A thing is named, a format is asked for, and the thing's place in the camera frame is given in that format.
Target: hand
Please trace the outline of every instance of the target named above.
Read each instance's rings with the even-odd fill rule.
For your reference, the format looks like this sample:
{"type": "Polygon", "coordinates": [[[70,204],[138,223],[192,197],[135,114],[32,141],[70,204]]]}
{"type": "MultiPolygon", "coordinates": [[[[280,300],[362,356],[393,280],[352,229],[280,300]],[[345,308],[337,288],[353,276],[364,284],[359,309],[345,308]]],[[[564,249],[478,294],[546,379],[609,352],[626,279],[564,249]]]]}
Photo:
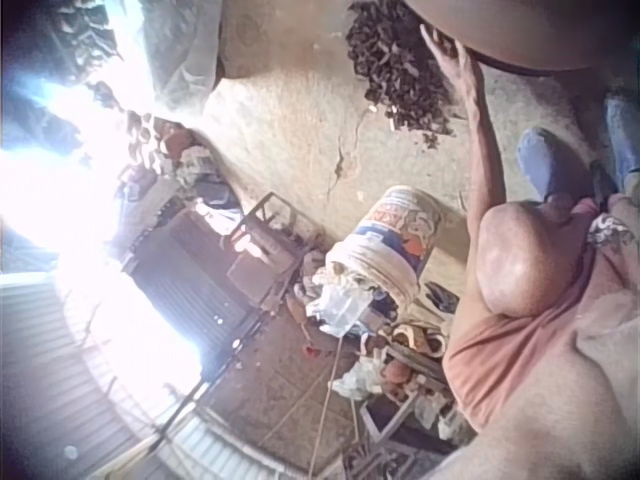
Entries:
{"type": "Polygon", "coordinates": [[[467,103],[475,101],[478,94],[484,94],[484,76],[478,62],[469,55],[469,51],[456,40],[458,58],[450,57],[440,44],[438,30],[433,29],[430,35],[424,25],[420,25],[420,33],[433,56],[438,61],[442,72],[453,84],[456,93],[467,103]]]}

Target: person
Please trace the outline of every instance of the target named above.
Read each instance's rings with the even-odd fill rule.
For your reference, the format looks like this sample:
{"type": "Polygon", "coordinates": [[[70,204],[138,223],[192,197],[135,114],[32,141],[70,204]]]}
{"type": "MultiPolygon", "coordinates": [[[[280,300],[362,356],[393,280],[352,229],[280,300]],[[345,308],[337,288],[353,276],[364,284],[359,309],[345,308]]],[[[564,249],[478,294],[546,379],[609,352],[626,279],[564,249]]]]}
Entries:
{"type": "Polygon", "coordinates": [[[482,71],[421,29],[470,126],[466,288],[443,366],[479,432],[429,478],[617,478],[640,450],[640,111],[606,100],[625,194],[601,208],[579,158],[532,128],[517,157],[540,199],[507,202],[482,71]]]}

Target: bucket label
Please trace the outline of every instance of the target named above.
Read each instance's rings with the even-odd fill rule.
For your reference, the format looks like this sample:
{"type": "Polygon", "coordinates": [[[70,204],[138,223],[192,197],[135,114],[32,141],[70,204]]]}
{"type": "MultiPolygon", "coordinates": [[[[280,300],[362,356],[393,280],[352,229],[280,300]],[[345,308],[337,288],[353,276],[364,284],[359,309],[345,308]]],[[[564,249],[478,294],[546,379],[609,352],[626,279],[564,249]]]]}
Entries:
{"type": "Polygon", "coordinates": [[[393,249],[420,276],[435,245],[442,216],[433,206],[420,207],[397,196],[383,197],[354,234],[393,249]]]}

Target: white bucket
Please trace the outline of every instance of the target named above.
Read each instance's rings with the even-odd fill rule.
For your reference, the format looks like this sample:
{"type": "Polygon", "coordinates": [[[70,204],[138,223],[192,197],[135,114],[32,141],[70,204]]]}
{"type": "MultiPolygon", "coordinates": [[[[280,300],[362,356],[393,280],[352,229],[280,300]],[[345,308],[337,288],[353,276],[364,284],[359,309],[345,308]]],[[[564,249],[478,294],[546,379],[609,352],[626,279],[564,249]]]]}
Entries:
{"type": "Polygon", "coordinates": [[[405,311],[420,291],[418,279],[433,251],[442,213],[432,197],[416,188],[385,192],[353,233],[327,254],[387,291],[405,311]]]}

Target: blue shoe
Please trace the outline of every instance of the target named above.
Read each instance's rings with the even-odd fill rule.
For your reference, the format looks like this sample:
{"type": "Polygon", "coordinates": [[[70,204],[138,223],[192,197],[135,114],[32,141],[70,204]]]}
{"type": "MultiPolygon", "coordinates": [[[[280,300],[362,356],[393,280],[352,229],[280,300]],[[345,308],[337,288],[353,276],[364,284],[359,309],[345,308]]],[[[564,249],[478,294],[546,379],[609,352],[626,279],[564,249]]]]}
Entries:
{"type": "Polygon", "coordinates": [[[624,177],[640,171],[640,108],[621,96],[605,100],[607,129],[616,161],[616,183],[624,191],[624,177]]]}
{"type": "Polygon", "coordinates": [[[593,195],[589,171],[578,154],[549,130],[526,130],[518,143],[517,157],[540,200],[554,193],[568,193],[576,202],[593,195]]]}

